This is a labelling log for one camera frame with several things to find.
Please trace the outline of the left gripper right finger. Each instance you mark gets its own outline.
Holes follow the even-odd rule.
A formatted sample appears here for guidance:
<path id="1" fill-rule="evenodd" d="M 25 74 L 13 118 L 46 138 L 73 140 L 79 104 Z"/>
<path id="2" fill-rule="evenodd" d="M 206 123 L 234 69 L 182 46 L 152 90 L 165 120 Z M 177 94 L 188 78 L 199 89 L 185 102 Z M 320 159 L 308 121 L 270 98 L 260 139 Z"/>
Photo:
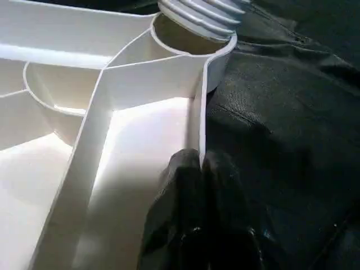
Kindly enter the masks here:
<path id="1" fill-rule="evenodd" d="M 264 269 L 239 174 L 230 157 L 209 151 L 202 164 L 205 180 L 211 269 Z"/>

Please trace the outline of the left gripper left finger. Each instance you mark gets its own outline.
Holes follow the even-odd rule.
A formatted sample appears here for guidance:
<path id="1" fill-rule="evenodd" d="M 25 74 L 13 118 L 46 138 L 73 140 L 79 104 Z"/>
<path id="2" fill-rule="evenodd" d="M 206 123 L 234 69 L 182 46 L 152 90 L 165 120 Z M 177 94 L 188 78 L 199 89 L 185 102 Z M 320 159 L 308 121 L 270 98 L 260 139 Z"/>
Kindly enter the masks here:
<path id="1" fill-rule="evenodd" d="M 176 152 L 148 210 L 137 269 L 208 269 L 205 187 L 199 152 Z"/>

